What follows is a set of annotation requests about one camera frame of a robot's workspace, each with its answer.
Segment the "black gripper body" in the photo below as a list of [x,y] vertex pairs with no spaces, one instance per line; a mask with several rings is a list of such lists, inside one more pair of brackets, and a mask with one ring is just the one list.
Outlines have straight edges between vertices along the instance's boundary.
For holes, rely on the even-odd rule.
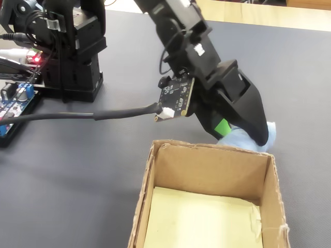
[[204,87],[225,85],[228,75],[238,74],[236,60],[222,62],[209,33],[211,27],[196,24],[191,29],[168,25],[168,65],[176,79],[195,78]]

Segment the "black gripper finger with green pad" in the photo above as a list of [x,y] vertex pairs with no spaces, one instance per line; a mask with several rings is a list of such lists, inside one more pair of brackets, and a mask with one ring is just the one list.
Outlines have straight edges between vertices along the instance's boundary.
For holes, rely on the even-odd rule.
[[231,125],[219,113],[214,101],[200,85],[193,87],[192,113],[196,115],[203,129],[216,139],[222,139],[231,131]]
[[213,108],[231,124],[242,128],[259,145],[268,141],[268,127],[261,95],[238,67],[237,60],[220,62],[208,82]]

